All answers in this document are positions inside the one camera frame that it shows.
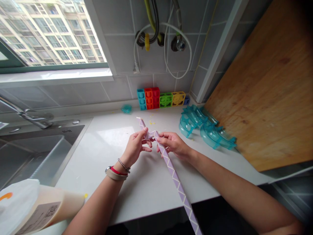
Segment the apartment building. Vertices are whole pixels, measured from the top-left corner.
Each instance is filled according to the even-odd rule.
[[[29,66],[106,62],[83,0],[0,0],[0,38]]]

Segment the white countertop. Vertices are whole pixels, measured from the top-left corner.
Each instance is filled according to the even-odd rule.
[[[139,131],[142,117],[150,131],[177,132],[192,148],[211,158],[233,173],[255,185],[267,183],[271,177],[257,172],[237,151],[214,150],[195,130],[193,140],[178,129],[183,106],[140,111],[131,115],[122,111],[107,111],[94,116],[86,133],[68,162],[56,187],[90,195],[105,177],[104,170],[114,165],[126,148],[129,136]],[[219,193],[188,163],[170,153],[173,165],[191,203],[219,196]],[[115,205],[110,225],[181,207],[182,202],[171,175],[153,143],[151,153],[142,152],[133,165]],[[38,234],[60,234],[66,227],[61,222]]]

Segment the hand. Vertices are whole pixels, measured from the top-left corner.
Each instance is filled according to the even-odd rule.
[[[148,128],[145,127],[142,131],[136,132],[129,137],[125,152],[120,158],[126,167],[131,167],[138,160],[141,151],[152,152],[151,149],[143,146],[143,144],[148,144],[152,148],[151,141],[144,140],[147,131]]]
[[[189,147],[175,132],[162,132],[157,142],[164,145],[167,152],[173,152],[180,160],[189,161],[193,149]]]

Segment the window sill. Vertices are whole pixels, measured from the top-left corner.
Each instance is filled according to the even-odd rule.
[[[110,68],[0,74],[0,87],[46,86],[113,81]]]

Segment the sink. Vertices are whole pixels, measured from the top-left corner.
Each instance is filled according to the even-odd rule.
[[[31,178],[55,186],[92,118],[56,121],[50,128],[34,125],[0,130],[0,190]]]

